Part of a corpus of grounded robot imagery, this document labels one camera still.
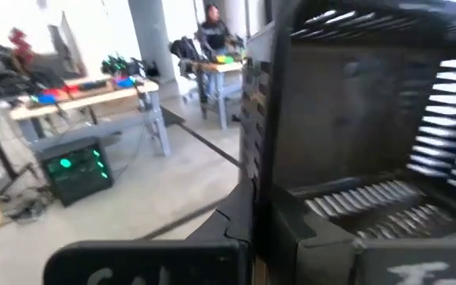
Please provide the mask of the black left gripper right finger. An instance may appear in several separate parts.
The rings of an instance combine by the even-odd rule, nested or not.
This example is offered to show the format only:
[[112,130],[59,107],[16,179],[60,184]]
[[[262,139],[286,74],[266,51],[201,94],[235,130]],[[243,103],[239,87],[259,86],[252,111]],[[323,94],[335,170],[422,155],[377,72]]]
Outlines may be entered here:
[[456,284],[456,234],[356,237],[278,191],[270,199],[269,282],[319,285]]

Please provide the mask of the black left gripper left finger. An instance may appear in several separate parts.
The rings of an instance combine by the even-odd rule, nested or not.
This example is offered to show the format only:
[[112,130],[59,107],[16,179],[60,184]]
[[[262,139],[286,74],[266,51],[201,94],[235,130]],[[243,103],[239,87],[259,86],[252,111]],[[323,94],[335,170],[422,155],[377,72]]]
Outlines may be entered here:
[[225,284],[253,277],[254,186],[241,180],[184,240],[79,241],[48,259],[44,285]]

